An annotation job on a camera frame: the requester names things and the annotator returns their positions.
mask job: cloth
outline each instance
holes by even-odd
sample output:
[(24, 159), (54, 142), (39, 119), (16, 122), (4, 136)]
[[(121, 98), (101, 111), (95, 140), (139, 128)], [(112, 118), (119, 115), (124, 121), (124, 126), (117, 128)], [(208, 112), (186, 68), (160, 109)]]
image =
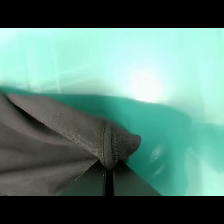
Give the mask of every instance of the cloth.
[(96, 161), (112, 169), (140, 137), (46, 96), (0, 94), (0, 195), (54, 196)]

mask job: folded fabric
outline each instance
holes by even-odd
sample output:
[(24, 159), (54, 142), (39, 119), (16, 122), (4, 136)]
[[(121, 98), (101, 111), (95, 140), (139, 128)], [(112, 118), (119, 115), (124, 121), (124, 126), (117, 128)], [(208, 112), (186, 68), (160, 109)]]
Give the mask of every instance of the folded fabric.
[(112, 169), (140, 137), (46, 96), (0, 95), (0, 195), (58, 195), (98, 160)]

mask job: black fabric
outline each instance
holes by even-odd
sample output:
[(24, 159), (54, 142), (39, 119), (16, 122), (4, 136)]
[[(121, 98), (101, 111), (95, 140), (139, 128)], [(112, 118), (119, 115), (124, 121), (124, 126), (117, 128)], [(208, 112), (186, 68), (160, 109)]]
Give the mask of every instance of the black fabric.
[(0, 95), (0, 195), (58, 195), (97, 160), (113, 168), (140, 137), (46, 96)]

